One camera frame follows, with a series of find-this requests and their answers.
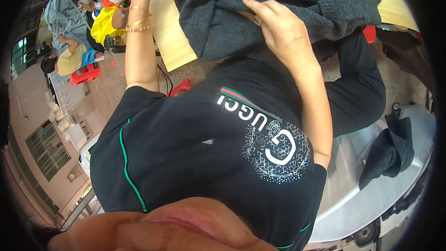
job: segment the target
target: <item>tiled floor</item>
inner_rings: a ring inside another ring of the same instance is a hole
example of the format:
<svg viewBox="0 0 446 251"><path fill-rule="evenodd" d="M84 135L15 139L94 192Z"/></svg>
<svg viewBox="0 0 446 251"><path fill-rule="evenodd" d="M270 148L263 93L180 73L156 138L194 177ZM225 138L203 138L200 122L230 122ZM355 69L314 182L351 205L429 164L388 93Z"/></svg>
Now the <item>tiled floor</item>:
<svg viewBox="0 0 446 251"><path fill-rule="evenodd" d="M374 42L371 46L387 90L384 114L391 112L394 102L408 104L414 100L417 103L424 104L427 93L426 87L415 76L401 71L392 60L386 58L379 41ZM158 63L167 72L160 57ZM192 83L198 83L204 79L206 73L214 65L215 62L196 60L167 74L174 86L177 86L183 78L189 78ZM114 66L112 65L112 58L108 56L105 60L99 62L99 66L101 75L96 80L88 83L91 93L84 99L84 103L81 103L79 108L83 116L95 112L97 117L101 118L100 123L95 125L96 130L101 129L100 125L105 125L105 122L111 117L126 87L123 63ZM337 56L322 63L321 66L325 81L333 81L340 77ZM160 90L165 93L166 82L162 74L160 74L159 79Z"/></svg>

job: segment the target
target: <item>stain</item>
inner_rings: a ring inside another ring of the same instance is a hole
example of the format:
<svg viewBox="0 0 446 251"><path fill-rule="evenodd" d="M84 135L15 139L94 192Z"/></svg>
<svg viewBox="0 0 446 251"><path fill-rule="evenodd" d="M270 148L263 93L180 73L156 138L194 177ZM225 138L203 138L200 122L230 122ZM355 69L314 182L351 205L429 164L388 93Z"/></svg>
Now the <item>stain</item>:
<svg viewBox="0 0 446 251"><path fill-rule="evenodd" d="M214 139L209 139L207 141L201 142L201 143L205 143L205 144L213 144L214 143Z"/></svg>

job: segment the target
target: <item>wooden table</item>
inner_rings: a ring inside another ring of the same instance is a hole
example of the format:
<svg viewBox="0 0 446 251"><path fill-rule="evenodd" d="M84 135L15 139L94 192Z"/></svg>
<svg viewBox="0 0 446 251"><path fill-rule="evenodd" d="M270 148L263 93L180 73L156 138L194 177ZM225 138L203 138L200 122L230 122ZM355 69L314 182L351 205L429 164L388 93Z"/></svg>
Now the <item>wooden table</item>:
<svg viewBox="0 0 446 251"><path fill-rule="evenodd" d="M174 0L151 0L153 36L167 70L170 72L197 59L179 24L179 12ZM418 31L415 20L404 0L382 0L378 11L383 23Z"/></svg>

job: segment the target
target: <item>wrist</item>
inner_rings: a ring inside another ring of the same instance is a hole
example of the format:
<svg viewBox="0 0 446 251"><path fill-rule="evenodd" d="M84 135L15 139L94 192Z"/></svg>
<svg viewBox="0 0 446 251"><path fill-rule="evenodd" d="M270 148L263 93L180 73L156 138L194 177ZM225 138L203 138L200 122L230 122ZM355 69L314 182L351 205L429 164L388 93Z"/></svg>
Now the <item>wrist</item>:
<svg viewBox="0 0 446 251"><path fill-rule="evenodd" d="M315 63L306 63L304 66L300 66L298 68L291 67L288 68L288 70L293 76L293 79L296 81L296 85L299 85L300 83L311 82L314 81L315 78L322 77L322 69L317 61Z"/></svg>
<svg viewBox="0 0 446 251"><path fill-rule="evenodd" d="M131 0L131 6L138 6L146 11L150 7L150 0Z"/></svg>

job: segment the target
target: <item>yellow shirt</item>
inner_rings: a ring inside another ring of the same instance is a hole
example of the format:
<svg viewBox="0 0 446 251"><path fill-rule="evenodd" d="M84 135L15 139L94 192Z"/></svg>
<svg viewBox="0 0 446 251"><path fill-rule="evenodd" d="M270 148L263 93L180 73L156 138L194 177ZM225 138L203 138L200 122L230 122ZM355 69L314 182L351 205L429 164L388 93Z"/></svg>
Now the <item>yellow shirt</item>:
<svg viewBox="0 0 446 251"><path fill-rule="evenodd" d="M61 76L67 76L81 68L82 55L86 53L85 45L79 45L73 54L68 49L64 51L57 61L58 73Z"/></svg>

